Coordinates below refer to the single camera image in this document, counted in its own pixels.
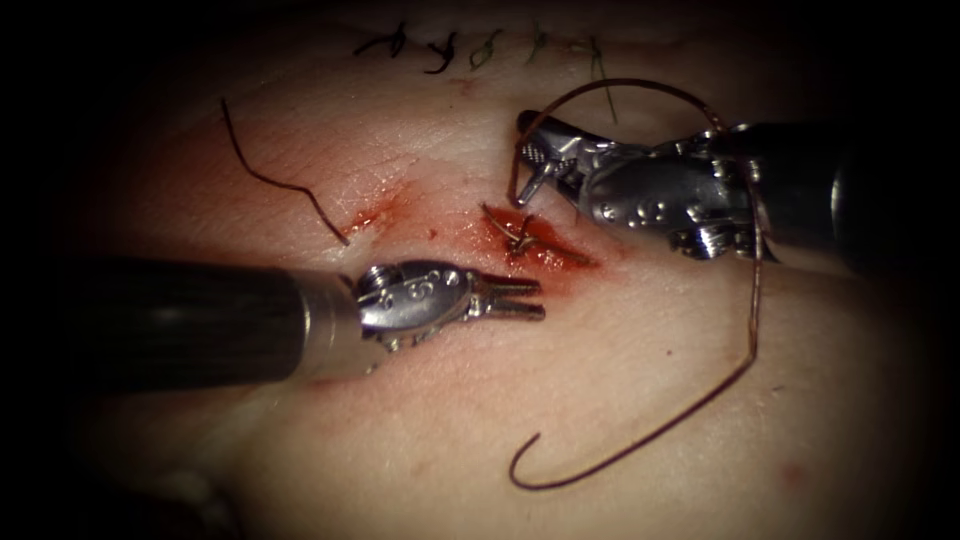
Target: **blood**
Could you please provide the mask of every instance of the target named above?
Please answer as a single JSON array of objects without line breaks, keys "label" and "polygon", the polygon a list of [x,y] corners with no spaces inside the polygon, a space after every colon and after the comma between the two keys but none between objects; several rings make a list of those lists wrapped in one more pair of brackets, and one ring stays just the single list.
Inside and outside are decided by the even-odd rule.
[{"label": "blood", "polygon": [[[494,219],[496,219],[500,225],[502,225],[511,233],[519,235],[520,227],[523,225],[523,220],[526,216],[512,209],[494,207],[489,207],[489,209]],[[540,217],[535,217],[527,225],[526,235],[534,236],[543,243],[530,246],[524,253],[520,255],[514,255],[510,253],[508,246],[510,239],[507,238],[503,232],[497,229],[497,227],[491,223],[486,216],[481,214],[480,219],[483,221],[486,231],[490,235],[490,247],[503,253],[504,261],[510,266],[522,267],[529,266],[531,263],[534,263],[541,268],[555,271],[570,271],[574,269],[588,270],[599,267],[596,261],[593,260],[584,262],[565,256],[560,250],[570,251],[587,257],[586,253],[578,249],[576,246],[571,245],[568,241],[561,237],[560,234],[557,233],[553,225]],[[560,248],[560,250],[551,249],[551,246]]]},{"label": "blood", "polygon": [[409,182],[401,182],[383,190],[379,196],[372,198],[372,204],[358,210],[350,225],[341,227],[340,232],[349,237],[378,220],[385,219],[384,216],[388,214],[396,215],[398,211],[410,206],[409,190]]}]

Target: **surgical suture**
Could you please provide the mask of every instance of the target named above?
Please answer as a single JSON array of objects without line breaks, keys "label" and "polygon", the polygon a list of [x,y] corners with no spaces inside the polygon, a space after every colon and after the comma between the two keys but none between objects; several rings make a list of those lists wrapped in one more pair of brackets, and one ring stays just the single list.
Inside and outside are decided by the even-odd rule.
[{"label": "surgical suture", "polygon": [[243,165],[243,168],[247,171],[247,174],[271,186],[281,189],[289,189],[291,191],[296,191],[306,195],[307,198],[310,199],[310,203],[313,204],[313,209],[320,217],[320,221],[322,221],[323,224],[330,229],[330,232],[337,237],[337,240],[339,240],[341,244],[344,246],[349,246],[350,240],[348,240],[347,237],[344,236],[336,226],[334,226],[333,222],[330,221],[330,218],[327,217],[327,213],[323,211],[323,208],[320,206],[320,203],[317,202],[317,198],[314,197],[312,191],[303,186],[288,184],[286,182],[278,182],[277,180],[268,178],[267,176],[255,171],[250,164],[247,163],[247,158],[244,157],[243,152],[240,150],[240,143],[237,142],[237,135],[233,130],[233,122],[230,120],[230,111],[227,109],[227,100],[224,98],[220,98],[220,110],[223,111],[223,120],[227,124],[227,133],[230,134],[230,142],[233,144],[233,151],[237,154],[237,159],[240,160],[240,164]]},{"label": "surgical suture", "polygon": [[520,230],[514,233],[510,231],[510,229],[508,229],[504,224],[500,223],[496,217],[494,217],[493,213],[490,211],[490,208],[487,207],[486,204],[480,203],[480,208],[483,210],[483,214],[487,217],[490,223],[507,237],[508,253],[514,257],[519,257],[520,255],[526,253],[528,249],[536,246],[541,247],[546,251],[556,253],[565,259],[569,259],[584,266],[592,266],[595,264],[593,260],[586,255],[582,255],[569,249],[564,249],[527,233],[527,228],[530,226],[530,222],[534,219],[533,214],[529,214],[524,217],[523,223],[520,225]]},{"label": "surgical suture", "polygon": [[424,71],[428,75],[436,75],[437,73],[443,73],[446,71],[447,66],[450,65],[450,61],[453,60],[453,38],[457,37],[456,32],[450,32],[450,36],[447,38],[447,47],[441,49],[433,43],[428,43],[427,46],[430,47],[430,50],[439,54],[443,58],[443,65],[439,69],[434,71]]},{"label": "surgical suture", "polygon": [[[520,160],[524,148],[531,140],[531,136],[537,131],[540,125],[551,115],[554,111],[557,110],[561,105],[570,101],[571,99],[591,90],[597,89],[608,89],[611,86],[637,86],[640,88],[646,88],[649,90],[656,90],[659,92],[664,92],[671,96],[677,97],[687,103],[696,107],[704,116],[707,118],[707,121],[712,125],[716,136],[726,137],[728,134],[727,124],[724,123],[719,115],[706,103],[700,99],[694,97],[693,95],[669,86],[663,83],[656,81],[642,80],[642,79],[606,79],[603,78],[599,81],[594,81],[589,84],[583,85],[579,88],[575,88],[570,92],[567,92],[553,103],[545,107],[526,127],[523,134],[520,136],[520,139],[517,141],[516,146],[514,147],[513,162],[511,164],[510,170],[510,181],[508,183],[508,193],[507,197],[510,200],[510,203],[515,208],[523,207],[526,202],[521,201],[517,196],[517,175],[519,173]],[[735,156],[736,165],[739,168],[739,172],[743,178],[750,178],[750,167],[749,164],[737,153],[736,148],[733,148],[733,142],[727,140],[730,145],[731,154]],[[754,245],[753,245],[753,268],[752,268],[752,283],[751,283],[751,292],[750,292],[750,312],[747,316],[747,352],[744,354],[741,359],[734,364],[733,368],[717,383],[706,389],[699,397],[689,401],[686,405],[681,406],[679,412],[673,414],[665,421],[663,421],[659,426],[651,429],[650,431],[644,433],[639,438],[635,439],[633,442],[627,444],[625,447],[617,450],[610,454],[607,458],[590,465],[579,472],[568,475],[566,477],[548,480],[548,481],[527,481],[521,479],[517,475],[517,466],[521,458],[530,450],[530,448],[540,440],[540,433],[535,433],[530,439],[527,440],[513,455],[513,458],[510,460],[510,465],[508,467],[508,475],[510,481],[513,484],[521,489],[531,490],[531,491],[540,491],[540,490],[549,490],[556,489],[570,484],[579,482],[585,478],[593,476],[604,469],[607,469],[611,465],[617,463],[618,461],[629,456],[633,452],[643,448],[647,444],[656,440],[658,437],[664,433],[670,431],[672,428],[701,410],[708,403],[713,401],[717,396],[723,394],[728,388],[730,388],[734,383],[736,383],[747,370],[754,364],[754,361],[757,358],[757,336],[760,327],[760,298],[761,298],[761,273],[763,268],[763,241],[761,238],[761,220],[759,216],[759,210],[757,207],[757,197],[756,197],[756,186],[754,182],[746,182],[747,194],[750,199],[750,207],[753,215],[753,235],[754,235]],[[489,211],[484,207],[484,211],[487,212],[489,216]],[[523,243],[524,235],[513,235],[505,230],[504,227],[498,226],[498,228],[503,231],[508,237],[516,244],[521,245]]]},{"label": "surgical suture", "polygon": [[[600,72],[601,81],[607,80],[607,72],[603,69],[603,52],[597,47],[597,38],[590,36],[590,48],[587,49],[581,45],[572,45],[571,50],[577,52],[590,53],[590,79],[597,80],[597,72]],[[610,105],[610,115],[613,117],[613,123],[617,123],[617,111],[613,108],[613,96],[610,95],[610,87],[604,88],[607,93],[607,103]]]},{"label": "surgical suture", "polygon": [[359,56],[360,53],[378,43],[390,43],[390,58],[396,58],[397,55],[400,54],[400,50],[403,49],[403,44],[407,42],[407,35],[403,32],[403,27],[406,24],[406,22],[401,22],[400,26],[397,27],[397,31],[393,34],[389,36],[373,38],[363,45],[357,47],[357,50],[353,51],[353,55]]},{"label": "surgical suture", "polygon": [[532,64],[537,51],[547,46],[547,35],[540,31],[540,21],[533,21],[533,50],[530,51],[530,57],[527,63]]},{"label": "surgical suture", "polygon": [[499,28],[494,30],[479,49],[470,53],[470,71],[476,71],[480,66],[486,64],[487,60],[490,60],[490,57],[493,56],[493,38],[497,37],[497,34],[500,32],[503,32],[503,30]]}]

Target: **silver metal jaw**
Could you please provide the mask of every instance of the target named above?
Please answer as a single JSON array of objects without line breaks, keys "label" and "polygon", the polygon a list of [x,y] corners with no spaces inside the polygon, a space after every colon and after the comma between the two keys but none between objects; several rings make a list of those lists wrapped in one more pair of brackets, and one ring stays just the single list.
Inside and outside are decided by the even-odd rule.
[{"label": "silver metal jaw", "polygon": [[[524,111],[521,131],[538,113]],[[693,259],[752,250],[752,212],[731,157],[711,132],[656,147],[623,144],[547,118],[523,149],[534,174],[521,203],[543,184],[618,237],[655,232]]]},{"label": "silver metal jaw", "polygon": [[536,280],[416,260],[370,268],[360,278],[356,294],[367,338],[395,352],[404,344],[422,343],[454,321],[543,320],[543,306],[509,299],[540,291]]}]

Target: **green suture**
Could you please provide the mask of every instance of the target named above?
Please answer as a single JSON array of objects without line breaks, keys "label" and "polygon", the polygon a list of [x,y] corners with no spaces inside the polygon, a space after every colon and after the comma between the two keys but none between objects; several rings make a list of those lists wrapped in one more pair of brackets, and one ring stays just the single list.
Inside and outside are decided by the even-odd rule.
[{"label": "green suture", "polygon": [[547,45],[547,35],[540,31],[540,21],[533,20],[533,50],[530,51],[530,58],[527,58],[527,63],[533,63],[533,57],[537,55],[537,51],[546,47]]},{"label": "green suture", "polygon": [[[600,52],[600,49],[597,47],[597,39],[593,36],[590,36],[590,48],[581,47],[579,45],[572,45],[570,50],[575,52],[588,52],[590,53],[590,80],[597,80],[596,72],[600,72],[600,80],[606,80],[607,72],[603,69],[603,53]],[[617,111],[613,108],[613,96],[610,94],[610,87],[604,88],[604,91],[607,93],[607,103],[610,104],[610,115],[613,116],[613,123],[617,122]]]},{"label": "green suture", "polygon": [[[477,50],[470,53],[470,71],[476,71],[480,66],[487,63],[487,60],[493,56],[493,38],[497,37],[497,34],[503,32],[503,30],[497,28],[490,34],[490,37],[487,38],[487,41]],[[474,56],[480,55],[480,60],[475,61]]]}]

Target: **skin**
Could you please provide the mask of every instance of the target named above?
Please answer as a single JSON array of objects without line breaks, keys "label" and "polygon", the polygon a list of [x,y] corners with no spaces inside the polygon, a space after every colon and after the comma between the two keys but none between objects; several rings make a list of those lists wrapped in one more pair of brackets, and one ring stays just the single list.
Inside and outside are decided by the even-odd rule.
[{"label": "skin", "polygon": [[[159,67],[128,106],[136,121],[91,160],[96,189],[71,194],[73,249],[350,276],[438,258],[541,280],[548,316],[451,325],[357,380],[87,402],[71,432],[78,454],[126,490],[251,539],[888,532],[899,519],[889,509],[916,479],[927,414],[917,329],[863,282],[786,268],[766,269],[758,362],[730,391],[570,488],[531,494],[507,479],[534,432],[544,435],[523,478],[576,472],[656,427],[746,351],[749,263],[687,261],[657,237],[624,246],[575,222],[549,189],[529,211],[598,268],[510,259],[484,222],[479,202],[507,206],[516,114],[590,80],[589,56],[570,45],[595,35],[608,76],[677,85],[731,123],[842,112],[830,73],[795,35],[755,24],[762,14],[660,6],[654,22],[652,7],[531,7],[549,35],[531,65],[529,17],[431,5],[295,17]],[[387,45],[350,54],[403,19],[397,58]],[[494,55],[471,73],[467,56],[492,28],[504,29]],[[427,44],[453,30],[457,57],[424,75],[440,62]],[[310,187],[350,247],[301,195],[242,170],[221,95],[248,161]],[[618,125],[602,92],[558,116],[648,144],[706,127],[672,98],[613,97]]]}]

